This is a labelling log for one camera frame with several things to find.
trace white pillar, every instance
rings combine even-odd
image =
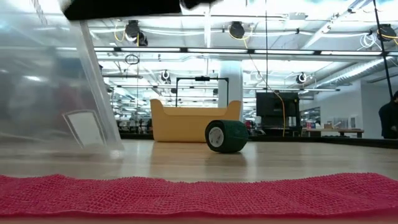
[[[221,61],[219,78],[229,78],[228,101],[239,100],[242,102],[240,120],[243,115],[243,74],[241,61]],[[227,107],[227,84],[224,80],[218,82],[218,107]]]

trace person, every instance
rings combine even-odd
[[[379,116],[384,139],[398,139],[398,91],[390,103],[380,108]]]

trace white wall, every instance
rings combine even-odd
[[[340,91],[320,92],[313,101],[305,101],[300,110],[320,107],[321,123],[331,118],[349,118],[356,116],[356,127],[363,128],[361,82],[356,81],[351,86],[341,86]],[[322,133],[322,135],[339,135],[338,133]]]
[[[398,90],[398,86],[392,86],[392,91]],[[362,83],[362,111],[364,121],[364,138],[380,139],[381,123],[379,109],[389,102],[390,94],[387,85],[375,85]]]
[[[341,91],[321,92],[313,101],[303,101],[300,110],[320,107],[321,123],[330,118],[357,117],[357,128],[364,129],[363,138],[380,139],[381,123],[379,109],[389,102],[387,85],[368,84],[356,81],[351,86],[339,87]],[[398,90],[398,85],[392,86],[392,91]],[[337,135],[336,133],[322,133],[323,135]]]

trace green tape roll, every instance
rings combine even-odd
[[[234,153],[243,149],[249,134],[240,121],[215,120],[206,127],[205,137],[212,151]]]

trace wooden floor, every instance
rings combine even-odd
[[[125,149],[118,151],[33,150],[31,147],[2,149],[0,174],[16,177],[63,174],[84,179],[143,176],[188,182],[253,182],[339,172],[377,172],[398,179],[398,150],[395,149],[321,143],[249,142],[239,154],[217,154],[210,151],[206,144],[133,140],[123,144]]]

